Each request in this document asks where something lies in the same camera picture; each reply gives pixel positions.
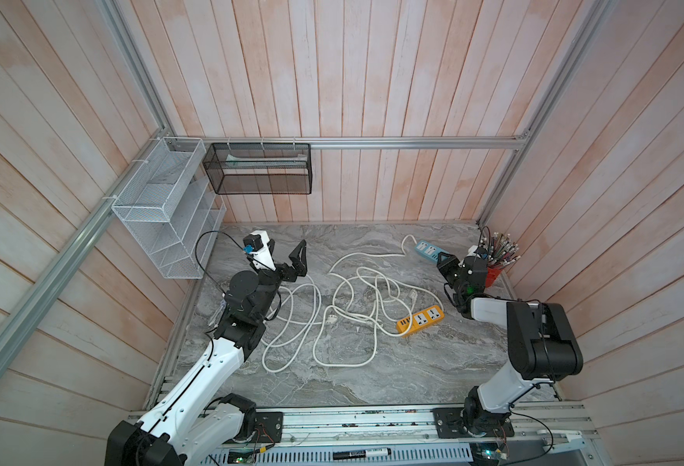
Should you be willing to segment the teal power strip with cord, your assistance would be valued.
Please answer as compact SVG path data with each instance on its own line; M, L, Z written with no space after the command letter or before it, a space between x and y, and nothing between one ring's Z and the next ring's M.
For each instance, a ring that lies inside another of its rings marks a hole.
M373 327L374 335L381 331L387 336L400 338L431 327L443 320L442 302L433 292L417 285L410 285L387 276L375 268L361 266L356 269L354 277L346 278L336 272L338 265L353 257L368 259L404 258L407 256L405 243L414 243L416 254L431 261L443 252L425 241L417 241L413 235L406 235L400 244L400 252L351 252L338 259L328 272L332 277L340 279L341 284L334 291L332 304L328 308L351 322L366 323ZM355 285L363 285L373 292L372 310L367 314L354 313L350 310L355 302Z

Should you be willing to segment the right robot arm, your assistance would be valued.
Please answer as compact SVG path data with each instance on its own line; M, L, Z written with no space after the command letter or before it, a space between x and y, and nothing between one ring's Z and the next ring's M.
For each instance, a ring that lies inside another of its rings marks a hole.
M472 254L463 260L441 252L437 269L447 296L470 320L506 329L508 361L464 400L462 422L473 437L497 433L525 394L582 371L584 359L563 306L495 298L485 293L488 264Z

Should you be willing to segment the orange power strip with cord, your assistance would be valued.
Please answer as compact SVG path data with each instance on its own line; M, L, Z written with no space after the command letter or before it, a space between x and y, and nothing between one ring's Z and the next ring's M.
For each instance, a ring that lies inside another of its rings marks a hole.
M312 346L313 359L322 367L365 367L375 361L378 355L380 335L396 339L411 337L445 318L443 302L433 291L395 280L378 270L361 267L354 277L346 278L336 273L332 273L332 277L340 279L341 283L332 295L332 302L323 312L321 329ZM373 293L372 307L367 314L350 311L356 302L356 285L363 285ZM342 320L371 328L372 349L365 359L356 362L320 359L317 349L328 326L330 313Z

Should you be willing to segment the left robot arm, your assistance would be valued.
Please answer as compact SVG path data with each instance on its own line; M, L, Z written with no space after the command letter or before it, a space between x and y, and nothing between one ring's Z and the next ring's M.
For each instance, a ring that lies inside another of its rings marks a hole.
M226 308L202 356L153 409L137 423L122 421L107 439L107 465L193 465L234 439L258 440L256 405L217 390L258 347L281 283L293 283L308 271L306 241L276 264L274 242L263 230L243 240L250 267L235 274L224 293Z

